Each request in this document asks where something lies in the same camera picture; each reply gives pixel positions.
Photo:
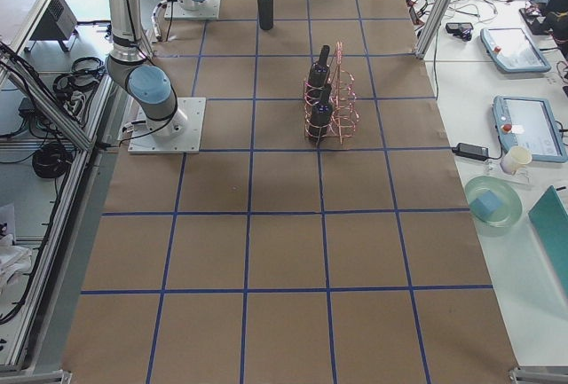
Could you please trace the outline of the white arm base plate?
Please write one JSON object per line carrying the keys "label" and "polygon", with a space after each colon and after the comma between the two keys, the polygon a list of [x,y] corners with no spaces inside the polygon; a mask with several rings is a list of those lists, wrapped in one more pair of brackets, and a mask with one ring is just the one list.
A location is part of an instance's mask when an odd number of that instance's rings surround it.
{"label": "white arm base plate", "polygon": [[164,19],[166,20],[217,20],[220,13],[221,0],[174,0],[168,2]]}

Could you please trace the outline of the second white arm base plate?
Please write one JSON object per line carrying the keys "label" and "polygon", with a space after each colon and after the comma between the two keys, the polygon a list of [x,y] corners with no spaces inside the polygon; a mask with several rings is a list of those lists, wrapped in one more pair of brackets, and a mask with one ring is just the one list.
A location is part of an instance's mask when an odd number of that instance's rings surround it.
{"label": "second white arm base plate", "polygon": [[177,112],[162,128],[157,121],[148,121],[138,107],[138,113],[127,136],[130,153],[197,153],[201,147],[201,132],[206,98],[179,98]]}

